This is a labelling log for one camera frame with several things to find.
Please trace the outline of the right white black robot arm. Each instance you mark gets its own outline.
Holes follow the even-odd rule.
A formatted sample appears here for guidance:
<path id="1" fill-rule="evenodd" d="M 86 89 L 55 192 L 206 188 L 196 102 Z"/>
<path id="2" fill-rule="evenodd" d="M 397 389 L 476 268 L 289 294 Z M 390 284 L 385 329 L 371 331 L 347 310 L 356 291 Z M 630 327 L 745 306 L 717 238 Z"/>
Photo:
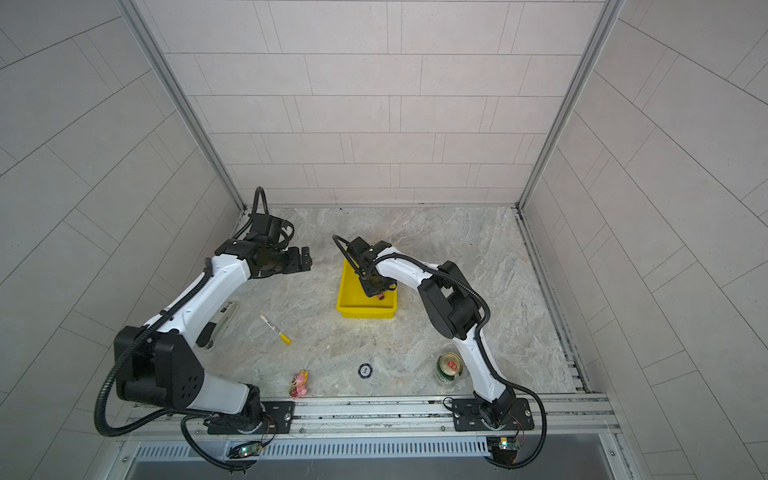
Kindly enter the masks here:
<path id="1" fill-rule="evenodd" d="M 507 425 L 515 429 L 512 439 L 496 442 L 487 462 L 506 470 L 530 465 L 546 442 L 548 424 L 543 401 L 533 390 L 504 378 L 497 370 L 484 341 L 483 328 L 491 319 L 490 307 L 469 285 L 460 268 L 451 261 L 424 263 L 385 241 L 370 245 L 360 237 L 348 241 L 333 235 L 332 239 L 358 276 L 366 296 L 377 297 L 398 286 L 417 291 L 432 326 L 454 341 L 472 379 L 479 418 L 492 430 Z M 524 421 L 517 410 L 524 407 L 524 402 L 517 398 L 518 391 L 531 396 L 541 414 L 538 443 L 522 460 L 517 454 Z"/>

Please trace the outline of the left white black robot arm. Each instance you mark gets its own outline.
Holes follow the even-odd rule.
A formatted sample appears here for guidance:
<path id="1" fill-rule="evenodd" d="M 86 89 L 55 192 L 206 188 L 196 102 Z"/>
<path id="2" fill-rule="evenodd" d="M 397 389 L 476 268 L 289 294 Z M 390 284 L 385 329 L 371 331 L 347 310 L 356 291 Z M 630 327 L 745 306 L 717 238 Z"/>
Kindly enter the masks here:
<path id="1" fill-rule="evenodd" d="M 250 433 L 266 421 L 257 387 L 205 371 L 197 353 L 213 339 L 214 318 L 229 297 L 249 280 L 310 270 L 306 247 L 291 240 L 294 225 L 270 214 L 257 188 L 245 225 L 204 261 L 203 272 L 170 305 L 140 327 L 125 327 L 114 339 L 115 363 L 97 394 L 96 431 L 126 435 L 164 415 L 210 417 L 226 429 Z M 121 427 L 106 418 L 110 393 L 156 411 Z"/>

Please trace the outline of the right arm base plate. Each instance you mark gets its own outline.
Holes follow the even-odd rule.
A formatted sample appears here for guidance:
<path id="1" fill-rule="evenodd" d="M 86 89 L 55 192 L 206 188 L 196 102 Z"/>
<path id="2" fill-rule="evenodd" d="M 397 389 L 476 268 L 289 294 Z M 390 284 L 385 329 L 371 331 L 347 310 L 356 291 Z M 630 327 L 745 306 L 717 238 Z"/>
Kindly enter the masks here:
<path id="1" fill-rule="evenodd" d="M 457 432 L 531 431 L 535 428 L 527 399 L 491 403 L 480 397 L 445 397 L 443 406 L 451 413 Z"/>

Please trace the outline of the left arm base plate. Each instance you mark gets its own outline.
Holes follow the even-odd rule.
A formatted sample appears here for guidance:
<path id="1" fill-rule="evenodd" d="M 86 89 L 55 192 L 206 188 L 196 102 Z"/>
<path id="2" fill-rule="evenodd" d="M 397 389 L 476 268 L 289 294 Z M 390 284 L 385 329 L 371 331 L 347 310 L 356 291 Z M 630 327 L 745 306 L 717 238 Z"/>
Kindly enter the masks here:
<path id="1" fill-rule="evenodd" d="M 210 435 L 287 434 L 294 411 L 293 401 L 249 403 L 239 414 L 215 414 L 204 419 L 203 425 Z"/>

